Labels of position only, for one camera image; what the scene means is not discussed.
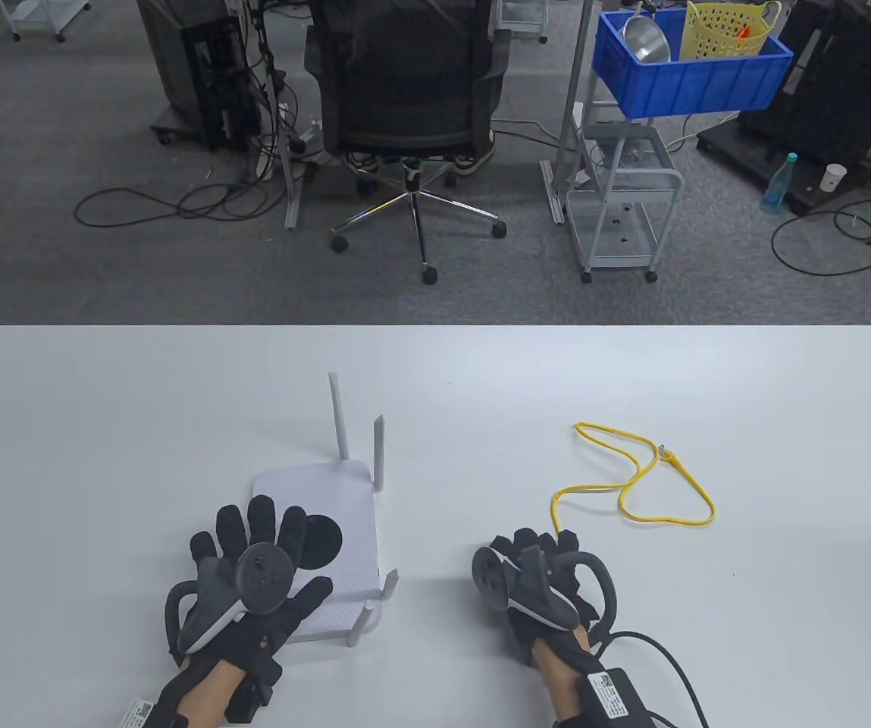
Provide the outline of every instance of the wrist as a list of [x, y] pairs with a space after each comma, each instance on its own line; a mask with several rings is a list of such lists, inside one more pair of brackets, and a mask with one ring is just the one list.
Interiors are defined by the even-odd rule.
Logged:
[[230, 698], [246, 675], [244, 670], [220, 660], [198, 686], [186, 693], [176, 713], [189, 721], [189, 728], [220, 725]]
[[[587, 631], [583, 627], [574, 630], [574, 636], [583, 649], [590, 651], [590, 642], [587, 641]], [[533, 644], [533, 658], [543, 675], [550, 700], [553, 702], [553, 711], [559, 721], [577, 717], [583, 714], [580, 696], [577, 693], [577, 682], [580, 673], [573, 670], [560, 660], [543, 640], [536, 640]]]

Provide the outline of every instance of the water bottle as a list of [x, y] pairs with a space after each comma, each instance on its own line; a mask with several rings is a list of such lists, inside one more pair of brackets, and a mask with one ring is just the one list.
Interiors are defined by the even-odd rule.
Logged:
[[777, 173], [772, 175], [769, 180], [769, 186], [765, 188], [765, 194], [762, 195], [762, 201], [758, 204], [758, 209], [762, 212], [778, 212], [782, 207], [782, 198], [789, 191], [789, 184], [792, 182], [792, 168], [796, 166], [796, 160], [799, 156], [795, 152], [789, 152], [789, 156], [785, 157], [785, 162], [779, 167]]

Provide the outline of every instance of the sticker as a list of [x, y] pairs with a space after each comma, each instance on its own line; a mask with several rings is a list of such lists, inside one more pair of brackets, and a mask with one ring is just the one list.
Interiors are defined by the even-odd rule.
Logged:
[[604, 713], [612, 720], [614, 718], [623, 718], [627, 715], [627, 707], [620, 699], [620, 693], [614, 687], [614, 680], [607, 673], [594, 673], [588, 675], [587, 679], [591, 682], [591, 687], [597, 694], [597, 700], [604, 707]]
[[126, 717], [122, 718], [119, 728], [142, 728], [154, 706], [155, 703], [138, 698], [133, 702], [133, 707], [129, 708]]

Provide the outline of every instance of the chair base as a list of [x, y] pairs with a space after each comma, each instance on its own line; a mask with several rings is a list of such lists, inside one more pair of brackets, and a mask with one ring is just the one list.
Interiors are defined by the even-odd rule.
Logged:
[[[340, 235], [340, 233], [343, 233], [345, 230], [353, 228], [353, 226], [358, 225], [360, 222], [373, 218], [373, 216], [379, 214], [379, 212], [393, 208], [398, 203], [404, 201], [411, 208], [412, 221], [415, 223], [415, 235], [418, 237], [418, 250], [421, 252], [421, 281], [424, 282], [425, 285], [435, 285], [436, 282], [438, 282], [438, 271], [435, 270], [435, 267], [428, 264], [428, 254], [425, 252], [425, 234], [422, 233], [421, 229], [421, 211], [418, 209], [418, 201], [422, 198], [433, 200], [452, 208], [462, 209], [464, 212], [469, 212], [470, 215], [479, 216], [479, 218], [490, 219], [493, 221], [493, 238], [505, 238], [507, 233], [506, 223], [499, 218], [499, 215], [495, 215], [494, 212], [487, 212], [484, 209], [473, 207], [473, 205], [466, 205], [464, 202], [460, 202], [459, 200], [442, 197], [442, 195], [435, 194], [431, 190], [425, 189], [426, 184], [431, 184], [432, 181], [445, 176], [445, 174], [453, 176], [455, 173], [450, 172], [450, 170], [452, 170], [452, 165], [443, 165], [438, 171], [431, 174], [431, 176], [426, 177], [424, 180], [421, 179], [421, 162], [418, 159], [404, 159], [402, 160], [402, 166], [405, 170], [405, 179], [403, 183], [398, 183], [398, 181], [391, 180], [390, 177], [384, 177], [382, 174], [366, 172], [358, 173], [359, 191], [362, 190], [362, 188], [365, 188], [363, 181], [366, 180], [386, 184], [389, 185], [389, 187], [395, 187], [397, 190], [402, 191], [390, 200], [384, 201], [373, 208], [358, 212], [358, 214], [352, 215], [351, 218], [342, 222], [341, 225], [335, 225], [331, 228], [331, 232], [334, 233], [334, 239], [331, 240], [331, 249], [335, 253], [344, 253], [345, 250], [348, 250], [348, 239], [343, 235]], [[454, 187], [455, 185], [447, 184], [446, 186]]]

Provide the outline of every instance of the black mesh chair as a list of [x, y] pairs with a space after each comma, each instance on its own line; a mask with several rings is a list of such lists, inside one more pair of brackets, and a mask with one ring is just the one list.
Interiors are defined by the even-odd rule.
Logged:
[[400, 161], [404, 178], [359, 170], [358, 191], [378, 183], [397, 197], [359, 212], [331, 228], [331, 247], [344, 253], [343, 233], [360, 221], [405, 201], [411, 207], [421, 249], [421, 279], [438, 281], [428, 264], [418, 198], [493, 221], [493, 236], [506, 236], [499, 215], [426, 190], [445, 177], [454, 187], [452, 165], [424, 174], [422, 160], [480, 158], [490, 151], [490, 119], [499, 104], [509, 63], [509, 31], [490, 39], [493, 0], [309, 0], [304, 66], [321, 87], [324, 149]]

